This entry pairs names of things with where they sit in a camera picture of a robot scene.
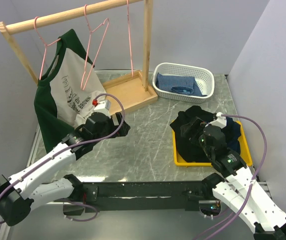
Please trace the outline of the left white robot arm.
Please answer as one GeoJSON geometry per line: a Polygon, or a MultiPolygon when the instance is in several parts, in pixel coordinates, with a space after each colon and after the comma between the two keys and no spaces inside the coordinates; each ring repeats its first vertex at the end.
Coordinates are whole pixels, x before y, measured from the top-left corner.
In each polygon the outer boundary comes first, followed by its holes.
{"type": "Polygon", "coordinates": [[[56,200],[82,205],[86,190],[84,184],[73,174],[60,180],[45,183],[59,169],[76,162],[105,139],[125,137],[130,126],[125,122],[123,111],[112,117],[94,112],[85,124],[68,133],[56,147],[39,161],[9,178],[0,175],[1,223],[12,227],[23,221],[31,211],[56,200]]]}

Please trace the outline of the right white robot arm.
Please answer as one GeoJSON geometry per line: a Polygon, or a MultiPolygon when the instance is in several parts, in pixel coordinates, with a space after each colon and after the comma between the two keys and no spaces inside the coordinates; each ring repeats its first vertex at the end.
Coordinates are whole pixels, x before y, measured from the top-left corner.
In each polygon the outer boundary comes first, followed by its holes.
{"type": "Polygon", "coordinates": [[[181,127],[181,135],[198,144],[216,170],[202,181],[202,195],[209,200],[216,198],[233,212],[207,239],[241,218],[256,240],[286,240],[286,213],[257,182],[241,155],[228,147],[222,132],[226,126],[227,115],[219,112],[209,123],[197,117],[181,127]]]}

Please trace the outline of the black t shirt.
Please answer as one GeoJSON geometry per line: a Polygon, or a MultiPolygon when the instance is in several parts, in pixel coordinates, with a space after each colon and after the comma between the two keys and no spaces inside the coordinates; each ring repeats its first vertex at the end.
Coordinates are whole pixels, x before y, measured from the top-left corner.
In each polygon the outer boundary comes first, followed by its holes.
{"type": "Polygon", "coordinates": [[[214,120],[213,113],[203,110],[198,105],[193,105],[185,111],[179,111],[177,118],[170,124],[175,133],[176,149],[187,163],[209,163],[199,145],[193,145],[187,138],[181,137],[180,127],[188,124],[194,117],[199,117],[207,123],[214,120]]]}

